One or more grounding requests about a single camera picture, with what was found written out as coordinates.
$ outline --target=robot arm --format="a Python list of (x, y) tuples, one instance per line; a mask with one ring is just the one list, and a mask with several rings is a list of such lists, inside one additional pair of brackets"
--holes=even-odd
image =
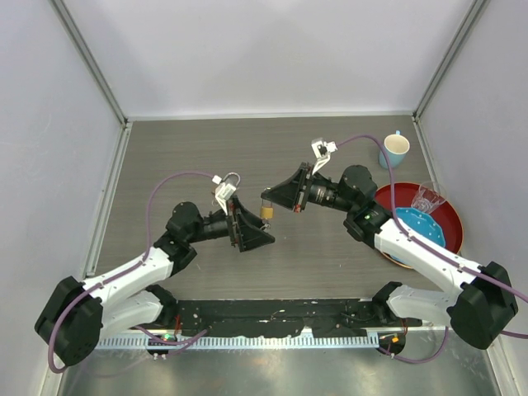
[[(314, 152), (316, 148), (322, 149), (319, 155), (316, 153), (320, 165), (323, 154), (329, 159), (326, 148), (333, 146), (322, 139), (312, 143)], [(321, 167), (301, 163), (292, 177), (262, 192), (262, 199), (297, 213), (303, 211), (308, 202), (345, 212), (343, 225), (356, 241), (402, 259), (443, 290), (415, 290), (390, 282), (373, 298), (378, 306), (376, 314), (381, 320), (419, 318), (450, 326), (468, 344), (479, 349), (488, 348), (516, 315), (518, 308), (514, 296), (458, 270), (404, 235), (392, 213), (374, 199), (377, 185), (366, 167), (348, 167), (339, 182), (319, 174)], [(459, 265), (511, 284), (507, 271), (497, 263), (482, 266), (465, 260), (415, 233), (407, 225), (404, 227), (414, 238)]]
[[(222, 209), (202, 217), (195, 204), (182, 202), (174, 208), (166, 232), (148, 255), (82, 282), (71, 276), (59, 282), (35, 324), (36, 332), (46, 343), (50, 343), (54, 326), (66, 307), (87, 290), (101, 285), (75, 305), (59, 329), (54, 352), (66, 366), (86, 358), (102, 338), (141, 323), (167, 326), (177, 315), (177, 302), (154, 284), (189, 265), (196, 256), (191, 243), (228, 237), (240, 252), (246, 252), (275, 242), (265, 232), (262, 220), (244, 208), (228, 177), (215, 177), (214, 182), (219, 184), (214, 196)], [(112, 282), (105, 282), (114, 277)]]

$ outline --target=red plate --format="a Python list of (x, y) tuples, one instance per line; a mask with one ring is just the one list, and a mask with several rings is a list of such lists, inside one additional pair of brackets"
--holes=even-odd
[[(396, 206), (411, 206), (414, 195), (418, 191), (418, 184), (396, 183)], [(376, 200), (390, 210), (390, 186), (381, 187), (375, 195)], [(456, 210), (449, 202), (445, 202), (434, 212), (432, 218), (442, 227), (445, 237), (445, 248), (453, 253), (458, 253), (464, 240), (464, 228)]]

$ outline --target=gray table surface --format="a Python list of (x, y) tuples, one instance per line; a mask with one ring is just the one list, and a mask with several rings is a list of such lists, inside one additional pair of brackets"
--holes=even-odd
[[(238, 172), (243, 178), (238, 196), (258, 214), (264, 188), (291, 176), (301, 162), (314, 161), (312, 139), (339, 142), (353, 134), (382, 139), (395, 130), (411, 142), (396, 170), (397, 182), (429, 179), (410, 116), (135, 122), (97, 273), (127, 262), (146, 248), (146, 202), (158, 181), (171, 173), (192, 169), (223, 176)], [(378, 164), (378, 152), (369, 140), (352, 142), (339, 149), (321, 173), (338, 179), (348, 165), (362, 164), (383, 186), (389, 177)], [(172, 208), (182, 201), (195, 202), (203, 215), (216, 210), (211, 205), (213, 186), (204, 177), (169, 182), (153, 204), (154, 239), (163, 232)], [(274, 244), (240, 253), (226, 238), (197, 243), (195, 260), (162, 286), (179, 299), (371, 297), (388, 281), (435, 288), (423, 276), (395, 266), (353, 240), (343, 220), (342, 212), (316, 205), (309, 205), (302, 214), (276, 208), (270, 230), (276, 237)]]

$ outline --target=brass padlock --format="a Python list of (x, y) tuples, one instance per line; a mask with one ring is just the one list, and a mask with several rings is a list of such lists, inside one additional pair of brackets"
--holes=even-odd
[(273, 204), (268, 200), (267, 201), (262, 200), (261, 219), (263, 220), (273, 219)]

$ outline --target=white mug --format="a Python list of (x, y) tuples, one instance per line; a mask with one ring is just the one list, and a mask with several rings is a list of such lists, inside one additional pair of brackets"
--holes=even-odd
[[(385, 150), (389, 155), (389, 161), (391, 167), (397, 167), (405, 158), (405, 154), (408, 153), (411, 148), (409, 141), (404, 138), (400, 131), (397, 130), (395, 134), (387, 136), (383, 142)], [(379, 165), (387, 169), (387, 162), (381, 150), (379, 151)]]

